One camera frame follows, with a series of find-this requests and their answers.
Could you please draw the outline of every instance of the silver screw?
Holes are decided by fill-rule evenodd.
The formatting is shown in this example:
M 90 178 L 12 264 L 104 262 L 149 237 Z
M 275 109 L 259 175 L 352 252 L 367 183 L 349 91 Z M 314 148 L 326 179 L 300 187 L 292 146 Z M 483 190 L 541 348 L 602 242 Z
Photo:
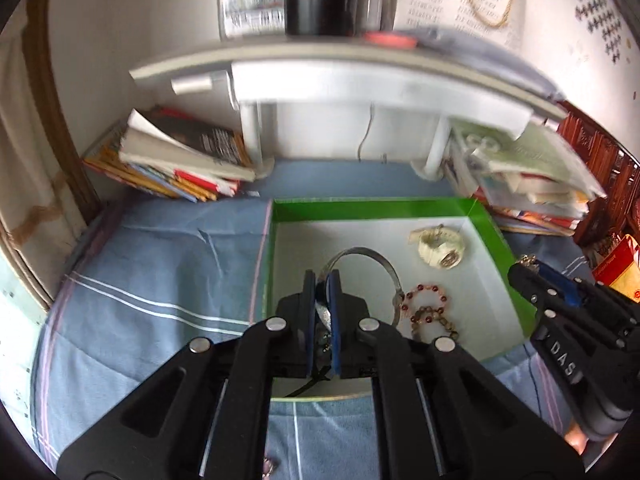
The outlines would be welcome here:
M 380 322 L 372 317 L 364 317 L 360 320 L 358 326 L 364 332 L 373 332 L 380 328 Z
M 206 337 L 197 337 L 192 339 L 189 343 L 189 350 L 194 354 L 202 354 L 211 348 L 211 341 Z
M 271 330 L 272 332 L 279 332 L 280 330 L 284 330 L 287 327 L 287 321 L 282 319 L 281 317 L 270 317 L 267 320 L 267 330 Z
M 434 345 L 441 352 L 451 352 L 456 347 L 456 342 L 450 337 L 439 337 Z

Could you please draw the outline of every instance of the necklace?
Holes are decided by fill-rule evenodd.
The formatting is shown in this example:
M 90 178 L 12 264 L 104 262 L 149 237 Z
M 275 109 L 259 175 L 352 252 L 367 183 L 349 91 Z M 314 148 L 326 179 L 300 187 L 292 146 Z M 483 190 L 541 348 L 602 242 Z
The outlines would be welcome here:
M 500 18 L 500 21 L 492 23 L 488 19 L 486 19 L 482 14 L 480 14 L 480 10 L 478 9 L 478 4 L 476 4 L 476 0 L 469 0 L 469 6 L 471 7 L 471 11 L 474 16 L 480 21 L 483 25 L 489 28 L 501 28 L 504 27 L 509 20 L 509 14 L 511 13 L 511 5 L 513 4 L 513 0 L 509 0 L 507 2 L 507 7 L 504 9 L 504 14 Z
M 422 292 L 432 292 L 437 295 L 438 306 L 421 306 L 418 309 L 412 307 L 414 297 Z M 409 317 L 411 321 L 411 332 L 415 340 L 420 340 L 420 324 L 439 322 L 447 335 L 453 340 L 457 340 L 460 334 L 456 330 L 456 326 L 450 322 L 444 312 L 447 308 L 449 298 L 444 293 L 444 289 L 437 285 L 428 285 L 421 283 L 413 290 L 404 295 L 404 302 L 400 306 L 400 311 L 404 317 Z

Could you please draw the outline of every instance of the brown curtain trim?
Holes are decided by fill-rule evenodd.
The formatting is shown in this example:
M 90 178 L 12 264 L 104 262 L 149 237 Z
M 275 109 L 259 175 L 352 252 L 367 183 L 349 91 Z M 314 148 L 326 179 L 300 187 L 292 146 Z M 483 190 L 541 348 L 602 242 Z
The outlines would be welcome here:
M 8 240 L 8 234 L 4 230 L 4 227 L 0 224 L 0 252 L 5 259 L 10 263 L 11 268 L 16 273 L 16 276 L 24 287 L 32 295 L 33 299 L 38 302 L 45 312 L 48 312 L 53 304 L 53 298 L 47 294 L 47 291 L 42 288 L 40 282 L 31 272 L 31 269 L 22 259 L 22 255 L 14 249 Z
M 40 224 L 43 224 L 44 222 L 53 222 L 54 220 L 58 220 L 62 217 L 63 211 L 60 194 L 62 193 L 62 190 L 65 189 L 65 186 L 65 174 L 60 172 L 51 181 L 51 187 L 53 188 L 54 194 L 54 199 L 51 204 L 47 206 L 32 206 L 29 209 L 24 222 L 7 233 L 7 239 L 14 249 L 20 250 L 20 248 L 27 243 L 29 238 L 33 236 Z
M 31 92 L 47 140 L 62 168 L 82 218 L 88 224 L 100 212 L 100 199 L 84 173 L 60 107 L 49 50 L 49 0 L 27 0 L 27 14 L 29 24 L 23 33 L 22 51 Z

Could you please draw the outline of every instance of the red book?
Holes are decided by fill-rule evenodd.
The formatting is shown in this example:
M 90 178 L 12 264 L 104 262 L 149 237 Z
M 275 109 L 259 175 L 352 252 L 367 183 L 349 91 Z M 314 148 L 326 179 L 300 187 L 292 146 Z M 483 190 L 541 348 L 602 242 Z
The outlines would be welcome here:
M 187 173 L 183 170 L 175 170 L 176 176 L 200 186 L 203 189 L 207 189 L 214 193 L 220 193 L 227 196 L 235 196 L 238 191 L 238 183 L 229 180 L 223 180 L 221 178 L 204 179 L 201 176 Z

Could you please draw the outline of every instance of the wire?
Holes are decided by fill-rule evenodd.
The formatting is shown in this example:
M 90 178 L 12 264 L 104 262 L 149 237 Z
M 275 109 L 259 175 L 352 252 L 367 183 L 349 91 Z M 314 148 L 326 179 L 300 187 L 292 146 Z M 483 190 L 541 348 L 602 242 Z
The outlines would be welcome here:
M 542 418 L 542 405 L 540 405 L 540 394 L 538 393 L 538 385 L 536 384 L 536 379 L 533 376 L 533 368 L 531 368 L 531 354 L 529 354 L 529 350 L 527 350 L 527 344 L 523 343 L 524 351 L 527 354 L 527 361 L 529 362 L 529 375 L 531 376 L 531 380 L 533 381 L 533 389 L 536 391 L 536 400 L 538 401 L 538 416 Z
M 371 103 L 371 106 L 369 107 L 369 124 L 367 125 L 367 131 L 364 134 L 364 137 L 362 137 L 360 144 L 358 145 L 358 162 L 362 161 L 360 158 L 360 153 L 362 152 L 362 145 L 364 144 L 364 141 L 367 140 L 367 137 L 369 137 L 369 132 L 371 131 L 371 124 L 373 123 L 373 117 L 375 117 L 375 115 L 376 115 L 376 111 L 373 108 L 373 103 Z
M 327 378 L 326 375 L 329 373 L 329 370 L 331 370 L 330 366 L 324 366 L 320 368 L 320 371 L 318 372 L 318 375 L 316 375 L 316 377 L 311 379 L 308 383 L 304 384 L 303 386 L 300 386 L 297 390 L 294 390 L 290 394 L 285 395 L 285 399 L 302 395 L 307 390 L 311 389 L 313 386 L 316 386 L 316 384 L 318 384 L 320 381 L 328 381 L 329 379 Z

